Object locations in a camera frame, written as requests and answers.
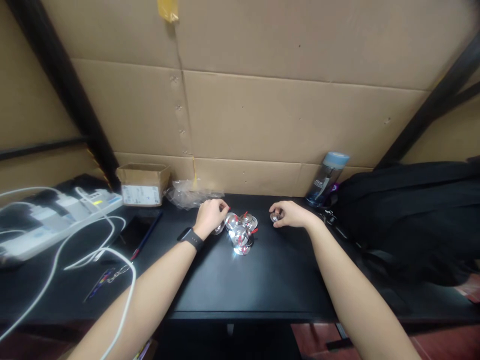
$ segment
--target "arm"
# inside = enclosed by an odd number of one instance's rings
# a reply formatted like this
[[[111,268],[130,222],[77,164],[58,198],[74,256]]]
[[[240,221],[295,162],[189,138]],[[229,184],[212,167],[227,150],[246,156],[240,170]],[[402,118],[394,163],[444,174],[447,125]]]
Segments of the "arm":
[[[420,359],[392,310],[325,224],[292,201],[280,201],[270,208],[270,212],[280,210],[283,210],[284,217],[275,222],[274,227],[289,225],[308,231],[338,319],[361,358]]]
[[[203,240],[225,219],[223,200],[207,200],[198,210],[193,231]],[[189,242],[176,244],[136,282],[120,338],[107,359],[132,360],[154,333],[172,303],[197,250]],[[100,359],[117,332],[129,289],[97,320],[68,360]]]

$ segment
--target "floor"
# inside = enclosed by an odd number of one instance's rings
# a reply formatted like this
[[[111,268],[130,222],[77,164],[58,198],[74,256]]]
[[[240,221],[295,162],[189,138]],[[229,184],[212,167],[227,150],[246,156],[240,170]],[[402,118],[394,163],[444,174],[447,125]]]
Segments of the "floor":
[[[480,303],[480,275],[456,288],[473,303]],[[331,352],[326,343],[340,340],[335,324],[293,324],[293,333],[300,352],[316,360],[359,360],[354,348]],[[464,326],[426,333],[410,338],[423,360],[480,359],[480,325]]]
[[[457,290],[474,303],[480,303],[480,275],[458,286]],[[87,331],[89,324],[75,324],[77,330]],[[334,324],[293,324],[298,347],[302,354],[316,360],[359,360],[354,348],[327,351],[326,343],[340,340]],[[423,360],[480,359],[480,325],[464,326],[422,334],[410,338]],[[57,360],[74,346],[39,336],[13,333],[0,343],[0,360]]]

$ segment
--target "water bottle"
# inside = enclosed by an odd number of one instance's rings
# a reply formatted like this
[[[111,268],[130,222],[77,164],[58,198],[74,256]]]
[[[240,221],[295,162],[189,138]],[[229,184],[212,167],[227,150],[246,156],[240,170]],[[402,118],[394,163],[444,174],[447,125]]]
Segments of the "water bottle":
[[[330,194],[350,156],[330,151],[316,173],[315,180],[308,190],[305,199],[313,208],[321,207]]]

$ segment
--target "small cardboard box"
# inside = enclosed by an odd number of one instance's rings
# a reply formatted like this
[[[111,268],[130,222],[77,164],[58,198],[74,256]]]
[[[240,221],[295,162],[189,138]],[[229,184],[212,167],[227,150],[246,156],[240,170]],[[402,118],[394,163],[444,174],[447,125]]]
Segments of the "small cardboard box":
[[[128,206],[157,207],[169,185],[170,166],[129,163],[116,170],[121,182],[123,203]]]

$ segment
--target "hand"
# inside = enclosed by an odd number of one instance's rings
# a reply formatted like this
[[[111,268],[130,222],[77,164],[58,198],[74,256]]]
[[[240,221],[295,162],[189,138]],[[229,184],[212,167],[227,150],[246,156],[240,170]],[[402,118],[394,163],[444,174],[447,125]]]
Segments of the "hand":
[[[274,228],[281,228],[283,226],[291,226],[294,228],[305,228],[312,222],[316,222],[319,218],[314,214],[297,205],[293,201],[279,201],[270,206],[270,212],[280,214],[283,211],[283,218],[273,223]]]
[[[198,209],[196,223],[193,226],[195,234],[205,240],[225,220],[229,209],[227,203],[222,199],[205,201]]]

